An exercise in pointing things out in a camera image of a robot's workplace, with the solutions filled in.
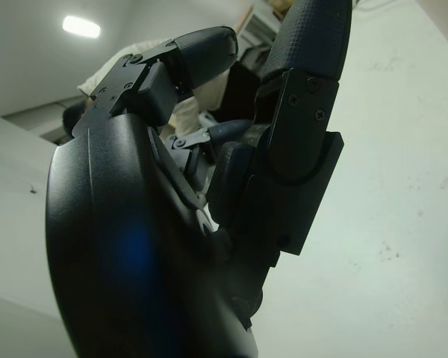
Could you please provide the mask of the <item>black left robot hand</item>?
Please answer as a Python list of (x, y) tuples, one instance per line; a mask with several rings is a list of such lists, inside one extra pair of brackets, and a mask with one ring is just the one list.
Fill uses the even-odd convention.
[(177, 103), (235, 63), (234, 30), (115, 62), (49, 168), (49, 272), (79, 357), (258, 355), (268, 271), (302, 251), (343, 148), (327, 126), (351, 18), (350, 1), (295, 1), (254, 119), (170, 144)]

